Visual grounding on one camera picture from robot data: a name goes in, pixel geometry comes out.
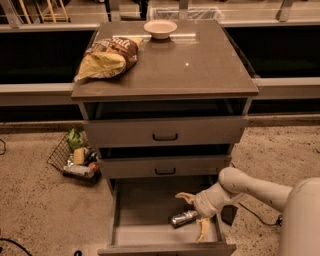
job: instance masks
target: white bowl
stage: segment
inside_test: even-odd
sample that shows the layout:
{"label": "white bowl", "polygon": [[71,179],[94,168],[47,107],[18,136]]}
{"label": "white bowl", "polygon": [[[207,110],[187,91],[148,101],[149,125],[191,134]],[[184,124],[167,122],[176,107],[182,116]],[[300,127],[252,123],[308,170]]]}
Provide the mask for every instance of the white bowl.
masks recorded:
{"label": "white bowl", "polygon": [[167,39],[177,24],[170,20],[151,20],[144,24],[144,29],[155,39]]}

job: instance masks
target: drawer handle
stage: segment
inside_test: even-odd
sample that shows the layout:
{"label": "drawer handle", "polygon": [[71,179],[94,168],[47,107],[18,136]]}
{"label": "drawer handle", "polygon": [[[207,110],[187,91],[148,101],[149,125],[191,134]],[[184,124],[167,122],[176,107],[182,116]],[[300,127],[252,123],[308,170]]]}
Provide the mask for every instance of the drawer handle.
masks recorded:
{"label": "drawer handle", "polygon": [[162,170],[158,170],[157,168],[155,168],[154,172],[157,175],[173,175],[176,173],[176,168],[173,168],[172,170],[168,170],[168,171],[162,171]]}
{"label": "drawer handle", "polygon": [[154,141],[174,141],[178,139],[178,133],[173,136],[157,136],[156,134],[152,134],[152,138]]}

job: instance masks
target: white robotic arm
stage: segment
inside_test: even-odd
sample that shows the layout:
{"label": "white robotic arm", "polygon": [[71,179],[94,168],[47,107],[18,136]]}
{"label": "white robotic arm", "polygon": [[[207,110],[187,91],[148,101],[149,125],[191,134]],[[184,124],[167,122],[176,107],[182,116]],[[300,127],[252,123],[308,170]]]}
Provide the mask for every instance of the white robotic arm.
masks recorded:
{"label": "white robotic arm", "polygon": [[320,178],[304,180],[291,188],[255,179],[228,167],[220,172],[218,182],[210,188],[196,195],[179,193],[176,197],[193,204],[201,216],[200,242],[206,236],[209,219],[245,194],[283,213],[278,256],[320,255]]}

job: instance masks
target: black cable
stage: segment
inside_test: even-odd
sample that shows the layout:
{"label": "black cable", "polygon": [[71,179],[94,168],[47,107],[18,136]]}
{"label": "black cable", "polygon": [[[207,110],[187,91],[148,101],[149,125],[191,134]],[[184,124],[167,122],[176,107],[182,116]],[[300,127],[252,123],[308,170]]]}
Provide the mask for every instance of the black cable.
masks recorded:
{"label": "black cable", "polygon": [[244,206],[242,203],[239,203],[239,205],[241,205],[241,206],[242,206],[244,209],[246,209],[248,212],[251,212],[254,216],[256,216],[256,217],[260,220],[260,222],[261,222],[262,224],[264,224],[264,225],[266,225],[266,226],[270,226],[270,227],[273,227],[273,226],[281,226],[281,223],[282,223],[282,215],[281,215],[281,214],[278,216],[278,219],[277,219],[277,221],[276,221],[274,224],[270,224],[270,223],[266,223],[265,221],[263,221],[258,214],[256,214],[256,213],[253,212],[252,210],[250,210],[248,207]]}
{"label": "black cable", "polygon": [[7,146],[6,146],[6,143],[2,139],[0,139],[0,141],[3,143],[3,151],[0,152],[0,155],[4,155],[7,151]]}
{"label": "black cable", "polygon": [[28,256],[32,256],[32,254],[30,252],[28,252],[26,248],[24,248],[21,244],[17,243],[16,241],[13,241],[8,238],[0,238],[0,241],[12,243],[12,244],[18,246],[21,250],[23,250]]}

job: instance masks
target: cabinet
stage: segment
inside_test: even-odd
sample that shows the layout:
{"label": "cabinet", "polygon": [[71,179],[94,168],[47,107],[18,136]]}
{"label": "cabinet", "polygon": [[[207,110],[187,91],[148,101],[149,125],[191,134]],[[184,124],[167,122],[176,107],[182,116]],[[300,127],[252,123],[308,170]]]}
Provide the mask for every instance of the cabinet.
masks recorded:
{"label": "cabinet", "polygon": [[160,41],[143,24],[102,24],[96,39],[144,38],[138,62],[116,78],[80,81],[72,94],[114,195],[99,255],[231,255],[219,215],[200,244],[195,223],[175,230],[168,217],[186,209],[176,193],[208,188],[230,164],[258,90],[216,21],[177,21]]}

